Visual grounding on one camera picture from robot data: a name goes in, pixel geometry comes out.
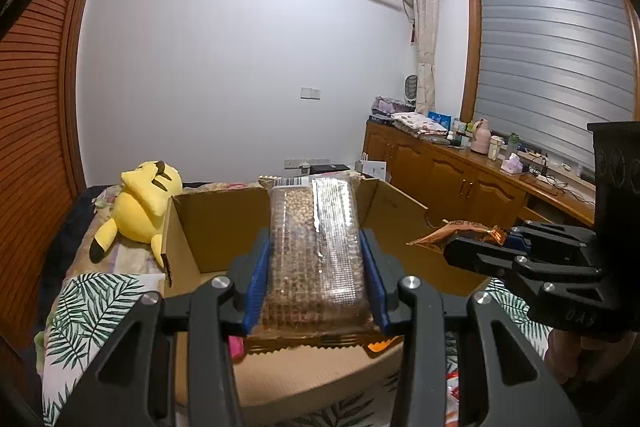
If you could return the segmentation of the person's right hand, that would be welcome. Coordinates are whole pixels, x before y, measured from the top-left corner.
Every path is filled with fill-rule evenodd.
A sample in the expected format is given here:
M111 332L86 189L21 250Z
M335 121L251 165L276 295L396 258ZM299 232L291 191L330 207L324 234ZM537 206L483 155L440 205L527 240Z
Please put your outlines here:
M585 381L596 381L638 349L639 334L634 332L627 333L617 343L606 343L552 329L544 361L560 384L578 375Z

